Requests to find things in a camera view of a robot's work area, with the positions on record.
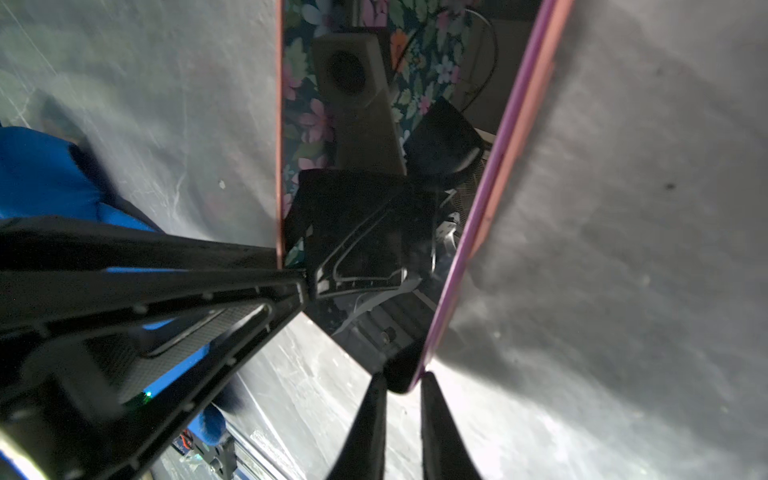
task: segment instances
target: black cable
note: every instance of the black cable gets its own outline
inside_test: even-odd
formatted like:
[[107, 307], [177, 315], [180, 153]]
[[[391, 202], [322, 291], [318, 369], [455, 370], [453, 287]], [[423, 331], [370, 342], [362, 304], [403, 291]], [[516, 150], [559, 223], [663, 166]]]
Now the black cable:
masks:
[[491, 81], [491, 77], [493, 77], [493, 74], [496, 72], [496, 67], [498, 66], [498, 37], [496, 36], [496, 29], [493, 28], [493, 24], [482, 13], [478, 12], [474, 8], [467, 7], [467, 12], [479, 18], [480, 21], [485, 23], [488, 29], [491, 30], [491, 38], [493, 39], [493, 63], [491, 64], [491, 70], [488, 72], [488, 77], [485, 78], [485, 81], [482, 82], [480, 88], [477, 89], [475, 96], [473, 96], [472, 99], [470, 99], [470, 101], [467, 102], [464, 107], [462, 107], [462, 113], [464, 113], [466, 109], [469, 108], [469, 105], [477, 100], [482, 91], [485, 90], [485, 87], [488, 86], [488, 83]]
[[[408, 39], [408, 43], [406, 43], [406, 46], [403, 48], [403, 50], [400, 52], [400, 56], [397, 58], [397, 63], [395, 63], [395, 75], [399, 73], [400, 64], [402, 63], [403, 58], [406, 57], [406, 53], [408, 52], [408, 49], [411, 48], [411, 45], [413, 45], [413, 42], [416, 40], [416, 38], [421, 35], [424, 32], [424, 29], [427, 28], [427, 24], [434, 18], [436, 18], [441, 13], [448, 10], [446, 7], [442, 7], [439, 10], [437, 10], [435, 13], [431, 14], [427, 19], [422, 22], [421, 25], [416, 29], [416, 31], [411, 35], [411, 38]], [[475, 17], [479, 18], [481, 22], [485, 23], [485, 25], [491, 30], [491, 36], [493, 40], [493, 64], [491, 65], [491, 70], [488, 73], [488, 77], [485, 78], [485, 81], [482, 82], [480, 87], [475, 92], [475, 96], [473, 96], [467, 104], [462, 107], [461, 112], [464, 113], [464, 111], [469, 108], [469, 105], [472, 104], [475, 100], [477, 100], [477, 97], [480, 96], [483, 90], [485, 90], [485, 87], [488, 86], [488, 83], [491, 81], [491, 77], [493, 77], [493, 74], [496, 72], [496, 67], [498, 66], [498, 36], [496, 35], [496, 29], [493, 28], [493, 24], [480, 12], [475, 10], [472, 7], [467, 7], [466, 11], [473, 14]]]

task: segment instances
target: phone screen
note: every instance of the phone screen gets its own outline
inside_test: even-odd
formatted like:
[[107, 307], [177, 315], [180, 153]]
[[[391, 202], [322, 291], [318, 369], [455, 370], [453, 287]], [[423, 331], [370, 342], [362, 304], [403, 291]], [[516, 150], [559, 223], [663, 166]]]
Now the phone screen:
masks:
[[554, 0], [514, 3], [286, 2], [284, 266], [394, 391], [450, 317]]

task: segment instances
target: gray table surface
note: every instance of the gray table surface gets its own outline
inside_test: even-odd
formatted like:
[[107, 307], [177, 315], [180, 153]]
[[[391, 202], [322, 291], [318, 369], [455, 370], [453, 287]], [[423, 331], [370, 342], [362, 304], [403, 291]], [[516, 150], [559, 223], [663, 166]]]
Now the gray table surface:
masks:
[[[169, 233], [270, 246], [273, 10], [0, 0], [0, 121], [86, 137]], [[577, 2], [432, 363], [484, 478], [768, 478], [767, 15]], [[300, 317], [230, 420], [324, 478], [368, 378]], [[392, 396], [387, 478], [418, 428]]]

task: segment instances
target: blue fabric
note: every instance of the blue fabric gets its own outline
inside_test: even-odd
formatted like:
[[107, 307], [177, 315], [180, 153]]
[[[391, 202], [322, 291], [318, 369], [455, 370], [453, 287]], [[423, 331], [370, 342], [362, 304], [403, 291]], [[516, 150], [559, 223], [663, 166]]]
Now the blue fabric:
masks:
[[[103, 202], [105, 195], [78, 168], [73, 144], [23, 127], [0, 127], [0, 219], [59, 215], [154, 231], [145, 223]], [[115, 267], [125, 271], [157, 271]], [[148, 326], [159, 328], [166, 322]], [[157, 395], [208, 353], [206, 345], [144, 391]], [[218, 444], [226, 425], [221, 412], [208, 406], [189, 426], [208, 445]]]

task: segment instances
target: black metal bracket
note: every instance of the black metal bracket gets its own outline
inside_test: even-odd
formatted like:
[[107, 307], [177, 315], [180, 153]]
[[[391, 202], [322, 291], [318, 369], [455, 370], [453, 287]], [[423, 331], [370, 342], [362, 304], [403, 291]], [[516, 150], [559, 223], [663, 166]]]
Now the black metal bracket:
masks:
[[237, 457], [235, 455], [235, 439], [232, 435], [226, 435], [219, 445], [209, 446], [200, 440], [192, 432], [189, 432], [192, 440], [192, 450], [210, 465], [216, 475], [222, 480], [232, 480], [237, 470]]
[[[303, 271], [273, 270], [270, 249], [57, 217], [0, 223], [0, 247], [0, 426], [50, 478], [141, 475], [307, 302]], [[146, 352], [108, 350], [136, 327], [227, 312], [223, 332], [185, 324], [157, 343], [144, 380], [178, 363], [169, 352], [210, 344], [173, 388], [140, 405], [118, 398], [125, 366]]]

